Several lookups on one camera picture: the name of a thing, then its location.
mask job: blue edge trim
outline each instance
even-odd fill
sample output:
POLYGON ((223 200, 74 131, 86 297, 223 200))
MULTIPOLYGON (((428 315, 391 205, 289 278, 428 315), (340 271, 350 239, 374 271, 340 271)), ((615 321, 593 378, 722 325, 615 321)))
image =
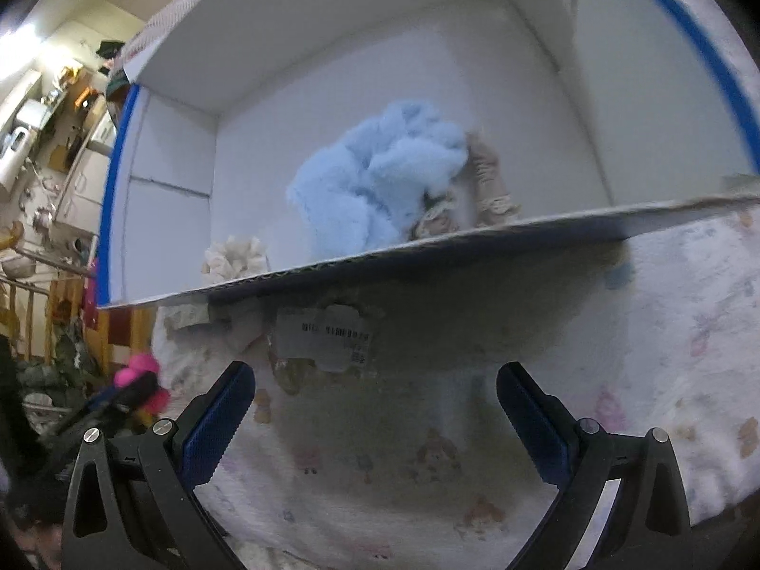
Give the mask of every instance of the blue edge trim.
MULTIPOLYGON (((736 79, 731 71, 723 62, 723 58, 718 54, 715 47, 709 41, 708 37, 702 32, 702 29, 692 19, 688 12, 678 3, 677 0, 656 0, 667 12, 670 13, 675 21, 681 26, 683 31, 689 36, 690 40, 697 48, 702 59, 707 64, 708 69, 712 72, 718 85, 721 87, 724 98, 728 101, 736 117, 744 140, 750 151, 752 161, 755 163, 755 170, 760 173, 760 127, 755 120, 750 101, 742 92, 736 79)), ((122 121, 119 125, 119 133, 116 135, 116 143, 111 155, 111 165, 108 171, 108 180, 105 182, 105 196, 103 200, 103 213, 100 218, 100 248, 98 254, 97 270, 97 291, 96 301, 98 306, 106 306, 111 302, 110 284, 109 284, 109 244, 111 236, 111 217, 113 214, 113 194, 116 185, 116 173, 119 170, 119 162, 122 156, 124 138, 127 135, 127 127, 134 102, 140 91, 139 85, 134 84, 129 90, 127 102, 124 104, 122 121)))
POLYGON ((132 84, 127 94, 127 100, 122 110, 122 119, 119 121, 119 132, 116 133, 116 141, 111 152, 111 164, 108 168, 108 179, 105 180, 105 192, 103 197, 103 210, 100 213, 100 244, 97 253, 97 274, 95 288, 95 302, 98 306, 108 306, 111 303, 111 283, 109 282, 109 266, 111 261, 111 220, 113 218, 113 196, 116 189, 116 176, 119 174, 119 163, 122 161, 124 139, 127 137, 127 128, 132 118, 134 103, 137 101, 140 87, 137 83, 132 84))

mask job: silver bolt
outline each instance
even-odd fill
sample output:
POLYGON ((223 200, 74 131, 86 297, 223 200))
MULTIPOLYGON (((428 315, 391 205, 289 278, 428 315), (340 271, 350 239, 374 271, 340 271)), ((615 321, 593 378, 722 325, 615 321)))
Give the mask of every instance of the silver bolt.
POLYGON ((89 428, 85 433, 85 443, 91 444, 93 441, 97 441, 100 437, 100 431, 97 428, 89 428))
POLYGON ((664 444, 668 439, 670 439, 670 437, 667 436, 667 433, 659 426, 652 429, 652 437, 659 441, 660 444, 664 444))
POLYGON ((599 426, 599 422, 597 422, 594 418, 581 418, 578 421, 578 426, 580 426, 580 429, 584 433, 588 433, 589 435, 595 435, 601 428, 599 426))
POLYGON ((153 425, 153 432, 156 435, 165 435, 172 430, 173 422, 171 420, 159 420, 153 425))

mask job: light blue fluffy fabric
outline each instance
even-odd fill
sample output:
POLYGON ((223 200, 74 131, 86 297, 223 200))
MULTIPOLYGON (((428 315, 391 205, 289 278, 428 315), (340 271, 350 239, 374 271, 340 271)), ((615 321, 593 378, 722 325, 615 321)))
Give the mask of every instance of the light blue fluffy fabric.
POLYGON ((466 158, 460 127, 426 102, 395 102, 309 158, 286 195, 314 259, 355 255, 408 240, 424 194, 444 194, 466 158))

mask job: pink ball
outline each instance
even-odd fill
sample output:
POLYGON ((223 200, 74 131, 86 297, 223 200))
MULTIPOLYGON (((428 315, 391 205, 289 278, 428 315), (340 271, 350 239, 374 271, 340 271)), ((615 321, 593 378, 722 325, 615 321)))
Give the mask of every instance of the pink ball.
POLYGON ((124 388, 124 386, 131 384, 132 381, 137 379, 140 375, 142 375, 142 371, 135 371, 134 369, 129 369, 125 366, 123 369, 119 369, 119 371, 113 376, 113 384, 117 388, 124 388))
POLYGON ((147 413, 157 416, 159 413, 164 411, 166 409, 166 405, 169 404, 170 399, 169 391, 166 390, 166 388, 159 388, 156 390, 156 394, 154 394, 150 399, 148 399, 148 402, 145 403, 142 407, 147 411, 147 413))
POLYGON ((158 375, 158 369, 161 368, 161 366, 158 364, 158 360, 156 360, 149 353, 134 354, 134 356, 131 356, 129 358, 128 367, 133 371, 150 371, 151 373, 156 373, 156 375, 158 375))

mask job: barcode label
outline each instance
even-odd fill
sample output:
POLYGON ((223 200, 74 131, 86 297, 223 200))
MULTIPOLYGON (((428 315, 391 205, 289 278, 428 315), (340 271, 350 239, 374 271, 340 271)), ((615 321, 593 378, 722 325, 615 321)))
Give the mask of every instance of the barcode label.
POLYGON ((277 312, 277 356, 310 358, 323 371, 366 365, 371 336, 369 324, 351 306, 280 308, 277 312))

